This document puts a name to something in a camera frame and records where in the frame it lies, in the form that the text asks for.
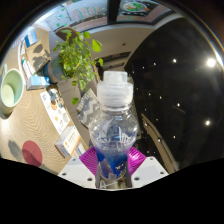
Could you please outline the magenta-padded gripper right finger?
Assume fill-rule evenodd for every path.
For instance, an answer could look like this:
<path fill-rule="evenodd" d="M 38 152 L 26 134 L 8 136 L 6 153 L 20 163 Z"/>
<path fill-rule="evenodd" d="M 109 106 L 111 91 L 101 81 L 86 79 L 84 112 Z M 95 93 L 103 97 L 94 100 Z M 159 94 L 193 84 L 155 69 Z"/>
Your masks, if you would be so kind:
<path fill-rule="evenodd" d="M 146 157 L 134 147 L 128 151 L 127 167 L 132 188 L 143 187 L 168 175 L 154 156 Z"/>

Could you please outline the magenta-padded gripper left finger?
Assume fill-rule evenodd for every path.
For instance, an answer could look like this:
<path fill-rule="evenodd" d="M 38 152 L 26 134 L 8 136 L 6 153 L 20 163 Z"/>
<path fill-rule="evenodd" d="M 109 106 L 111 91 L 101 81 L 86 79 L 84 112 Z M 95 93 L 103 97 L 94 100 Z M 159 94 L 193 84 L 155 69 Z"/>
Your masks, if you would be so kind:
<path fill-rule="evenodd" d="M 95 188 L 97 173 L 97 154 L 90 148 L 79 158 L 71 158 L 58 176 L 84 188 Z"/>

